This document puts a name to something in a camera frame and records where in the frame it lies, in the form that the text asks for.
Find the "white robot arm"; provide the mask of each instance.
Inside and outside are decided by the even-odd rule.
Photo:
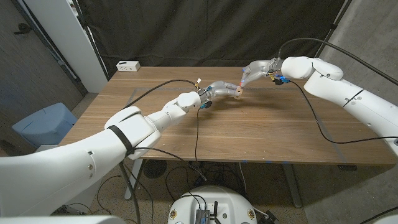
[[[136,147],[153,147],[161,132],[178,124],[192,108],[208,105],[216,95],[236,95],[222,81],[198,93],[182,93],[161,111],[143,116],[135,106],[121,110],[105,130],[81,141],[42,152],[0,158],[0,216],[50,215],[100,180]],[[137,159],[149,149],[137,149]]]
[[[241,87],[279,71],[283,75],[279,77],[282,81],[308,78],[304,88],[309,93],[343,107],[379,136],[398,136],[397,106],[342,79],[343,71],[335,65],[319,58],[289,57],[284,61],[273,59],[252,62],[245,69],[257,72],[244,73]],[[398,155],[397,141],[398,139],[394,138],[385,139]]]

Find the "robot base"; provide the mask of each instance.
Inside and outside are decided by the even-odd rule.
[[[257,223],[253,206],[242,195],[233,190],[221,186],[207,185],[197,187],[191,190],[191,193],[192,195],[199,195],[206,200],[206,210],[209,212],[203,211],[206,206],[203,199],[196,197],[202,209],[198,213],[207,213],[208,218],[201,216],[201,220],[196,219],[197,215],[199,215],[197,214],[199,204],[193,196],[186,196],[190,195],[190,193],[185,193],[171,206],[168,224],[218,223],[213,218],[215,204],[217,204],[216,218],[219,223]]]

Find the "black cable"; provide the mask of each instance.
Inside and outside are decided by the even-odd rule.
[[[100,212],[100,211],[105,211],[105,209],[99,209],[99,210],[97,210],[97,211],[94,211],[94,212],[92,213],[92,215],[94,215],[95,213]]]
[[[382,215],[384,215],[384,214],[386,214],[386,213],[392,212],[392,211],[397,210],[397,209],[398,209],[398,206],[396,206],[396,207],[394,207],[394,208],[390,208],[390,209],[388,209],[388,210],[386,210],[386,211],[384,211],[384,212],[381,212],[381,213],[379,213],[379,214],[373,216],[373,217],[370,218],[370,219],[367,219],[367,220],[361,222],[360,224],[367,223],[367,222],[369,222],[369,221],[371,221],[371,220],[373,220],[373,219],[375,219],[375,218],[377,218],[377,217],[380,217],[380,216],[382,216]]]
[[[110,177],[110,178],[106,179],[106,180],[100,185],[100,187],[99,187],[99,189],[98,189],[98,191],[97,191],[97,202],[98,202],[98,205],[99,205],[103,210],[107,211],[110,215],[112,215],[112,213],[111,213],[108,209],[106,209],[106,208],[104,208],[104,207],[102,206],[102,204],[100,203],[100,199],[99,199],[98,195],[100,194],[100,190],[101,190],[102,186],[103,186],[108,180],[110,180],[110,179],[112,179],[112,178],[114,178],[114,177],[120,177],[120,175],[115,175],[115,176],[113,176],[113,177]]]
[[[179,159],[179,160],[181,160],[181,161],[183,161],[183,162],[186,162],[187,165],[188,165],[189,167],[191,167],[192,169],[196,170],[196,171],[203,177],[204,180],[207,180],[207,178],[205,177],[205,175],[203,175],[203,174],[200,172],[200,170],[198,170],[196,167],[194,167],[193,165],[189,164],[187,161],[181,159],[180,157],[178,157],[178,156],[176,156],[176,155],[174,155],[174,154],[172,154],[172,153],[163,151],[163,150],[161,150],[161,149],[156,149],[156,148],[154,148],[154,147],[137,147],[137,148],[134,148],[134,150],[136,150],[136,149],[152,149],[152,150],[155,150],[155,151],[158,151],[158,152],[163,152],[163,153],[165,153],[165,154],[167,154],[167,155],[173,156],[173,157],[175,157],[175,158],[177,158],[177,159]],[[127,157],[128,155],[130,155],[130,154],[133,154],[133,153],[134,153],[134,152],[132,152],[132,151],[128,151],[128,152],[126,153],[126,157]]]
[[[207,203],[206,203],[206,200],[202,197],[202,196],[200,196],[200,195],[193,195],[193,194],[190,194],[190,195],[183,195],[183,196],[181,196],[180,198],[185,198],[185,197],[200,197],[203,201],[204,201],[204,203],[205,203],[205,210],[207,209]]]
[[[151,218],[151,220],[152,220],[152,224],[153,224],[153,223],[154,223],[154,213],[155,213],[155,210],[154,210],[154,199],[152,198],[152,195],[149,193],[149,191],[147,190],[147,188],[138,180],[138,178],[136,178],[136,176],[135,176],[134,174],[132,174],[131,169],[128,168],[127,165],[125,165],[124,161],[123,161],[123,165],[124,165],[124,167],[130,172],[132,178],[134,178],[134,180],[136,180],[136,181],[138,182],[138,184],[141,185],[141,187],[147,192],[147,194],[148,194],[148,196],[149,196],[149,198],[150,198],[150,202],[151,202],[151,204],[152,204],[152,218]]]
[[[236,180],[237,180],[236,183],[237,183],[237,185],[238,185],[238,189],[236,189],[235,187],[232,187],[232,186],[228,185],[225,181],[223,181],[223,180],[226,179],[226,177],[224,177],[224,172],[220,169],[220,166],[223,166],[223,167],[226,166],[226,167],[228,167],[229,170],[224,170],[224,172],[230,172],[231,174],[233,174],[233,176],[234,176],[234,177],[236,178]],[[239,192],[239,193],[240,193],[241,195],[243,195],[244,197],[247,197],[247,196],[246,196],[246,193],[245,193],[245,191],[244,191],[242,179],[240,178],[240,176],[239,176],[238,174],[236,174],[235,172],[232,171],[232,169],[230,168],[230,166],[221,163],[221,165],[220,165],[220,164],[214,164],[214,165],[210,166],[209,168],[206,168],[206,167],[203,166],[203,169],[206,171],[206,172],[205,172],[205,175],[209,177],[209,179],[207,180],[209,183],[211,183],[211,184],[217,184],[217,185],[222,185],[222,186],[227,187],[227,188],[229,188],[229,189],[233,189],[234,191]],[[210,179],[211,175],[207,175],[208,172],[214,172],[213,180]]]
[[[194,83],[194,82],[192,82],[192,81],[190,81],[190,80],[169,80],[169,81],[167,81],[167,82],[163,82],[162,84],[157,85],[157,86],[151,88],[150,90],[146,91],[144,94],[142,94],[140,97],[138,97],[137,99],[135,99],[133,102],[131,102],[131,103],[129,103],[128,105],[126,105],[123,109],[128,108],[129,106],[133,105],[133,104],[136,103],[137,101],[141,100],[142,97],[148,95],[148,93],[150,93],[150,92],[156,90],[157,88],[159,88],[159,87],[161,87],[161,86],[164,86],[164,85],[166,85],[166,84],[168,84],[168,83],[170,83],[170,82],[187,82],[187,83],[191,83],[192,85],[194,85],[195,87],[197,87],[196,83]]]
[[[330,142],[336,143],[336,144],[348,144],[348,143],[363,142],[363,141],[370,141],[370,140],[376,140],[376,139],[398,138],[398,136],[385,136],[385,137],[376,137],[376,138],[359,139],[359,140],[346,141],[346,142],[336,142],[336,141],[332,141],[332,140],[328,139],[328,138],[324,135],[324,133],[323,133],[323,131],[322,131],[322,128],[321,128],[321,126],[320,126],[320,124],[319,124],[319,120],[318,120],[318,118],[317,118],[317,115],[315,114],[315,111],[314,111],[314,109],[312,108],[312,105],[311,105],[310,101],[308,100],[307,96],[305,95],[304,91],[301,89],[301,87],[300,87],[297,83],[295,83],[295,82],[293,82],[293,81],[290,81],[290,82],[293,83],[294,85],[296,85],[296,86],[300,89],[302,95],[304,96],[305,100],[307,101],[308,105],[309,105],[310,108],[311,108],[312,114],[313,114],[313,116],[314,116],[314,118],[315,118],[315,121],[317,122],[319,131],[321,132],[322,136],[323,136],[327,141],[330,141]]]
[[[343,53],[343,54],[345,54],[345,55],[350,56],[351,58],[355,59],[357,62],[363,64],[363,65],[364,65],[365,67],[367,67],[368,69],[370,69],[370,70],[376,72],[377,74],[379,74],[379,75],[381,75],[382,77],[384,77],[386,80],[389,80],[390,82],[392,82],[393,84],[395,84],[395,85],[398,86],[398,81],[397,81],[396,79],[394,79],[394,78],[390,77],[389,75],[385,74],[384,72],[378,70],[377,68],[373,67],[371,64],[365,62],[364,60],[362,60],[362,59],[360,59],[359,57],[353,55],[352,53],[350,53],[350,52],[348,52],[348,51],[346,51],[346,50],[344,50],[344,49],[342,49],[342,48],[337,47],[337,46],[334,45],[334,44],[331,44],[331,43],[329,43],[329,42],[326,42],[326,41],[320,40],[320,39],[316,39],[316,38],[302,37],[302,38],[296,38],[296,39],[289,40],[289,41],[285,42],[284,44],[282,44],[282,46],[280,46],[280,48],[279,48],[279,53],[278,53],[278,57],[281,58],[282,49],[283,49],[286,45],[290,44],[291,42],[295,42],[295,41],[297,41],[297,40],[312,40],[312,41],[321,42],[321,43],[323,43],[323,44],[326,44],[326,45],[329,46],[329,47],[333,47],[334,49],[340,51],[341,53]]]
[[[174,170],[176,170],[176,169],[185,169],[185,174],[186,174],[186,181],[187,181],[187,187],[188,187],[188,193],[190,194],[190,195],[192,195],[192,193],[191,193],[191,191],[190,191],[190,186],[189,186],[189,182],[188,182],[188,170],[187,170],[187,168],[185,168],[185,167],[176,167],[176,168],[174,168],[174,169],[172,169],[172,170],[170,170],[169,171],[169,173],[166,175],[166,179],[165,179],[165,183],[166,183],[166,189],[167,189],[167,191],[168,191],[168,193],[169,193],[169,195],[170,195],[170,197],[173,199],[173,202],[175,202],[175,200],[174,200],[174,197],[173,197],[173,195],[172,195],[172,193],[170,192],[170,189],[169,189],[169,185],[168,185],[168,183],[167,183],[167,178],[169,177],[169,175],[174,171]],[[198,202],[198,205],[199,205],[199,209],[201,209],[200,208],[200,203],[199,203],[199,200],[194,196],[194,198],[195,198],[195,200]]]
[[[205,90],[201,95],[199,95],[199,96],[203,96],[205,93],[207,93],[207,90]]]
[[[90,211],[90,215],[93,214],[93,211],[91,211],[91,209],[90,209],[87,205],[85,205],[85,204],[82,204],[82,203],[72,203],[72,204],[69,204],[69,205],[66,205],[66,206],[70,206],[70,205],[82,205],[82,206],[86,207],[86,208]]]
[[[334,33],[334,31],[336,31],[335,27],[338,26],[338,24],[340,23],[341,19],[343,18],[343,15],[345,14],[345,12],[348,9],[348,6],[351,4],[352,0],[347,0],[345,1],[345,3],[343,4],[343,8],[341,9],[341,11],[338,13],[338,17],[335,19],[335,21],[333,22],[333,25],[331,27],[331,29],[329,30],[328,34],[325,37],[324,41],[329,41],[331,35]],[[322,53],[322,50],[325,48],[325,46],[323,44],[321,44],[321,46],[319,47],[317,53],[315,54],[314,57],[319,57],[319,55]]]
[[[197,148],[198,148],[198,138],[199,138],[199,111],[201,108],[198,109],[197,112],[197,143],[195,144],[195,161],[198,160],[197,158]]]
[[[134,208],[136,209],[136,218],[137,218],[137,223],[141,224],[141,215],[139,213],[139,207],[138,207],[138,201],[137,197],[134,192],[134,188],[132,187],[132,184],[130,182],[130,178],[127,175],[126,169],[123,166],[123,161],[119,163],[120,171],[122,172],[122,175],[124,177],[124,180],[126,181],[127,187],[129,188],[129,191],[131,193],[131,198],[134,203]]]
[[[137,224],[137,222],[136,222],[136,221],[134,221],[134,220],[131,220],[131,219],[125,219],[124,221],[132,221],[132,222],[134,222],[135,224]]]

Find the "black strap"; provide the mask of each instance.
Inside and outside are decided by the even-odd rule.
[[[123,134],[123,132],[115,125],[111,125],[108,129],[112,130],[115,135],[122,141],[124,147],[126,147],[127,152],[131,152],[130,154],[134,154],[134,148],[131,145],[131,142],[127,139],[127,137]]]

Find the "black backdrop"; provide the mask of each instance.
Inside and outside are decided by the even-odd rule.
[[[79,0],[110,75],[120,60],[142,66],[246,66],[297,37],[324,39],[344,0]],[[284,57],[313,57],[297,42]]]

